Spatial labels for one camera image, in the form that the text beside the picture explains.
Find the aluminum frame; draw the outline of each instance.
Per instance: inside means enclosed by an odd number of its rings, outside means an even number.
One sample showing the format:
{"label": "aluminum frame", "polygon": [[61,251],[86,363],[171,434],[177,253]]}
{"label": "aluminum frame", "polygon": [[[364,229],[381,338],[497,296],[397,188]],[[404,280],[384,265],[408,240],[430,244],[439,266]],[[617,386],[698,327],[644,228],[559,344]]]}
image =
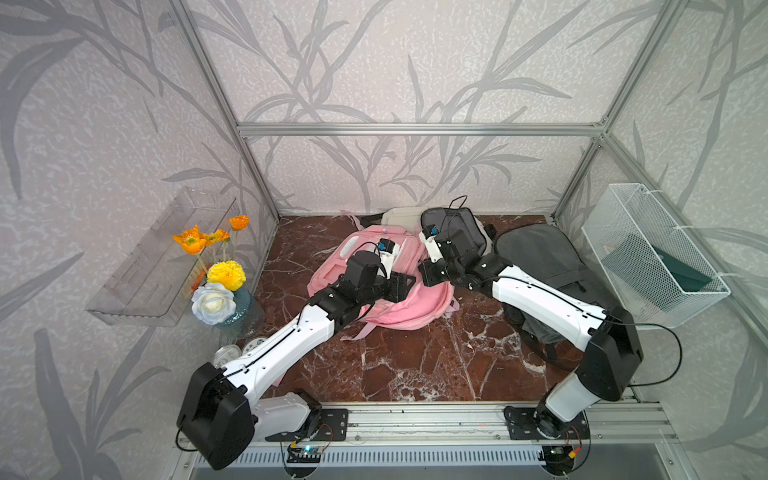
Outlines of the aluminum frame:
{"label": "aluminum frame", "polygon": [[[632,92],[634,92],[635,88],[642,80],[648,66],[653,63],[653,60],[659,54],[662,45],[674,29],[680,16],[683,14],[683,10],[687,3],[688,0],[666,0],[661,6],[659,15],[656,17],[654,25],[650,28],[645,42],[637,53],[637,57],[632,62],[627,75],[621,82],[621,86],[611,102],[611,105],[608,107],[608,111],[601,119],[602,130],[600,134],[610,132],[613,124],[621,116],[621,111],[623,111],[624,107],[627,105]],[[596,150],[596,147],[598,146],[597,143],[599,143],[596,141],[596,137],[592,140],[594,142],[590,145],[591,148],[585,151],[584,155],[581,156],[581,160],[579,161],[573,176],[568,181],[565,191],[560,196],[558,203],[554,206],[552,216],[555,219],[563,214],[565,206],[571,201],[571,198],[573,198],[576,190],[581,185],[581,181],[592,166],[595,154],[598,152]]]}
{"label": "aluminum frame", "polygon": [[237,131],[237,119],[235,118],[234,111],[227,100],[227,96],[224,94],[221,83],[214,71],[213,64],[208,58],[203,42],[200,40],[200,35],[194,27],[192,13],[190,12],[187,3],[184,0],[166,0],[166,2],[170,6],[170,14],[174,19],[174,23],[181,30],[181,34],[187,39],[187,43],[192,51],[192,56],[208,84],[210,93],[214,96],[214,100],[216,101],[220,113],[224,117],[225,123],[227,124],[227,130],[232,135],[237,152],[245,160],[248,173],[256,182],[259,191],[264,197],[264,201],[266,201],[266,204],[270,208],[272,217],[275,222],[277,222],[280,219],[280,212],[277,211],[277,203],[275,202],[275,199],[272,198],[269,189],[266,187],[266,182],[261,171],[259,171],[256,159],[253,158],[253,153],[250,151],[250,148],[245,143],[243,137],[240,136]]}
{"label": "aluminum frame", "polygon": [[602,132],[600,124],[428,124],[428,123],[242,123],[244,137],[323,137],[428,135],[485,137],[590,137]]}
{"label": "aluminum frame", "polygon": [[[676,222],[680,225],[691,225],[685,214],[677,208],[675,203],[659,188],[656,182],[648,176],[645,169],[641,168],[634,161],[629,152],[627,152],[627,149],[624,148],[624,145],[613,134],[602,134],[598,143],[598,146],[605,149],[606,153],[614,159],[616,165],[629,177],[630,181],[643,184],[648,187],[648,190],[657,190],[655,192],[656,198]],[[720,258],[720,255],[712,249],[695,227],[687,228],[686,234],[715,270],[721,273],[731,273],[725,262]],[[731,290],[728,303],[735,314],[768,348],[768,312],[738,276],[724,276],[723,281]]]}
{"label": "aluminum frame", "polygon": [[[507,405],[535,407],[537,402],[328,402],[329,408],[349,410],[346,441],[334,446],[407,447],[461,445],[470,447],[503,447],[509,445],[563,445],[561,440],[510,440],[503,409]],[[587,410],[591,440],[594,444],[657,445],[664,461],[680,455],[675,449],[680,440],[660,403],[638,402],[631,389],[619,402],[598,402]],[[180,440],[187,446],[186,439]],[[325,445],[307,442],[306,445]],[[274,443],[251,442],[249,449],[272,449]],[[174,449],[165,470],[164,480],[189,478],[197,464],[197,454]]]}

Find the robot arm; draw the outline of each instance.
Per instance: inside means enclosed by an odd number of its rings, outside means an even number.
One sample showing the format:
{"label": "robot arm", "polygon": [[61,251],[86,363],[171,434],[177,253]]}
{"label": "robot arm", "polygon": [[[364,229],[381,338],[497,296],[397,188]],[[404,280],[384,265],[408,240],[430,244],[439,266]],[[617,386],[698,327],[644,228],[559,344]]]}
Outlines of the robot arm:
{"label": "robot arm", "polygon": [[584,352],[579,367],[539,402],[535,428],[542,436],[556,439],[587,407],[601,399],[621,398],[643,359],[629,312],[617,308],[609,314],[600,306],[565,295],[499,255],[478,257],[475,247],[460,230],[442,239],[438,239],[438,234],[434,226],[420,234],[430,256],[419,266],[426,285],[450,281],[509,303],[550,326]]}
{"label": "robot arm", "polygon": [[177,426],[211,467],[229,465],[254,438],[292,432],[298,440],[316,432],[320,405],[311,397],[261,396],[301,357],[358,319],[363,306],[408,296],[415,277],[390,271],[396,246],[381,242],[378,249],[383,255],[365,250],[352,255],[336,283],[313,295],[296,318],[257,348],[221,369],[206,363],[194,372]]}

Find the yellow flower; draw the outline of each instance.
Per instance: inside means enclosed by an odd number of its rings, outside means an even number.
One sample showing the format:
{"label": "yellow flower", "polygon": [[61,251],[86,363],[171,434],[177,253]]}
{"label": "yellow flower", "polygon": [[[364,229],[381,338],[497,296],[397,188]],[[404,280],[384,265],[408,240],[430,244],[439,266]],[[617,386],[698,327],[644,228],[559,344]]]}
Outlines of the yellow flower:
{"label": "yellow flower", "polygon": [[234,260],[219,262],[208,269],[208,282],[221,283],[227,290],[235,291],[245,283],[245,272]]}
{"label": "yellow flower", "polygon": [[220,242],[221,240],[229,240],[230,235],[224,230],[219,229],[206,235],[206,238],[208,239],[208,245],[213,245],[214,243]]}
{"label": "yellow flower", "polygon": [[230,218],[230,223],[232,224],[232,230],[235,230],[236,232],[238,230],[242,230],[243,228],[247,227],[249,222],[250,222],[250,218],[248,218],[247,215],[240,215],[239,217]]}
{"label": "yellow flower", "polygon": [[200,229],[197,228],[197,225],[195,225],[194,228],[185,230],[180,236],[174,235],[174,240],[176,240],[176,243],[181,245],[181,248],[190,255],[200,253],[203,248],[208,246],[208,239],[200,233]]}

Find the blue glass vase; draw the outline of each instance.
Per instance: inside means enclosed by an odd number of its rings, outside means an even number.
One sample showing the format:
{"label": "blue glass vase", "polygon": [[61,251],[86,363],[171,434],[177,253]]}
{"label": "blue glass vase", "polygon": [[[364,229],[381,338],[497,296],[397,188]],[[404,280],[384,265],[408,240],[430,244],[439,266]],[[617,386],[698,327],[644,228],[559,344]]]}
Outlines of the blue glass vase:
{"label": "blue glass vase", "polygon": [[241,287],[232,294],[235,313],[216,325],[221,330],[221,341],[227,343],[235,343],[239,339],[253,336],[264,324],[264,309],[247,288]]}

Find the metal frame beam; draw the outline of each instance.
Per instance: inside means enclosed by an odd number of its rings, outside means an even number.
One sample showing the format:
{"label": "metal frame beam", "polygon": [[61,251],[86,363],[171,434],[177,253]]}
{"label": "metal frame beam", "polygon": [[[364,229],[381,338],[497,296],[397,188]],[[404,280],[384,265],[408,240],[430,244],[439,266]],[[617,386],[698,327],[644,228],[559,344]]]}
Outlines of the metal frame beam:
{"label": "metal frame beam", "polygon": [[571,201],[571,198],[576,194],[576,190],[581,186],[581,181],[587,176],[587,172],[592,167],[592,161],[594,161],[594,157],[598,154],[598,144],[599,137],[592,137],[589,147],[587,147],[587,150],[581,155],[581,160],[579,160],[578,165],[576,165],[576,169],[571,175],[571,179],[568,181],[565,190],[563,190],[563,194],[554,206],[554,212],[552,212],[553,219],[558,219],[563,214],[565,208],[568,206],[568,202]]}
{"label": "metal frame beam", "polygon": [[200,71],[205,77],[206,83],[208,83],[210,93],[214,96],[214,100],[216,101],[219,111],[225,120],[227,130],[231,134],[235,143],[235,148],[243,158],[248,173],[256,182],[259,191],[264,197],[264,201],[266,201],[272,216],[277,222],[280,219],[280,213],[277,211],[277,204],[272,198],[269,189],[266,187],[266,182],[264,181],[264,178],[259,171],[256,159],[253,158],[253,154],[251,153],[250,148],[245,143],[243,137],[240,136],[240,134],[237,132],[237,119],[235,118],[234,111],[232,110],[232,107],[227,100],[227,96],[224,94],[221,83],[219,82],[219,79],[214,71],[213,64],[205,52],[205,47],[203,46],[203,42],[200,40],[197,29],[194,27],[192,13],[190,12],[184,0],[166,1],[170,6],[170,13],[173,16],[174,21],[181,30],[181,34],[187,39],[187,43],[190,46],[192,56],[194,57],[197,66],[200,68]]}
{"label": "metal frame beam", "polygon": [[244,137],[323,137],[362,135],[428,135],[465,137],[589,137],[602,132],[599,124],[379,124],[379,123],[242,123]]}
{"label": "metal frame beam", "polygon": [[614,97],[614,100],[611,102],[611,106],[608,107],[608,112],[603,117],[603,131],[611,131],[611,127],[619,118],[621,111],[626,107],[630,96],[640,84],[648,67],[659,54],[662,45],[664,45],[664,42],[677,24],[677,20],[679,20],[680,16],[683,14],[683,10],[687,3],[688,0],[666,0],[664,5],[662,5],[659,15],[656,17],[654,26],[651,27],[651,30],[645,39],[645,43],[643,43],[640,52],[634,59],[627,76],[624,77],[624,81],[621,82],[616,97]]}
{"label": "metal frame beam", "polygon": [[[613,134],[602,134],[598,143],[614,159],[616,165],[619,166],[631,181],[645,185],[648,187],[648,190],[657,190],[655,192],[656,198],[678,224],[691,225],[685,214],[677,208],[675,203],[659,188],[656,182],[648,176],[645,169],[641,168],[634,161],[629,152],[624,148],[624,145]],[[695,227],[685,230],[688,237],[696,245],[696,248],[712,264],[715,270],[721,273],[731,273],[725,262],[720,258],[720,255],[712,250],[712,247]],[[763,345],[768,348],[768,312],[738,276],[724,276],[723,281],[730,287],[729,304],[736,315],[741,318],[746,327],[752,330]]]}
{"label": "metal frame beam", "polygon": [[[632,92],[637,88],[642,77],[644,76],[648,66],[656,58],[661,46],[667,40],[670,33],[674,29],[677,20],[683,14],[685,5],[688,0],[666,0],[662,5],[659,15],[656,17],[654,25],[650,28],[648,36],[645,39],[645,43],[637,53],[637,57],[632,62],[627,75],[621,82],[616,96],[614,97],[611,105],[608,107],[608,111],[601,119],[601,132],[610,132],[611,127],[614,125],[619,115],[627,105]],[[576,194],[576,190],[581,185],[581,181],[586,176],[592,162],[594,161],[595,154],[597,153],[597,138],[593,138],[594,142],[590,145],[590,149],[584,152],[581,156],[576,170],[574,171],[571,180],[565,188],[565,191],[560,196],[557,205],[554,206],[553,218],[557,219],[563,214],[566,205],[571,201],[571,198]]]}

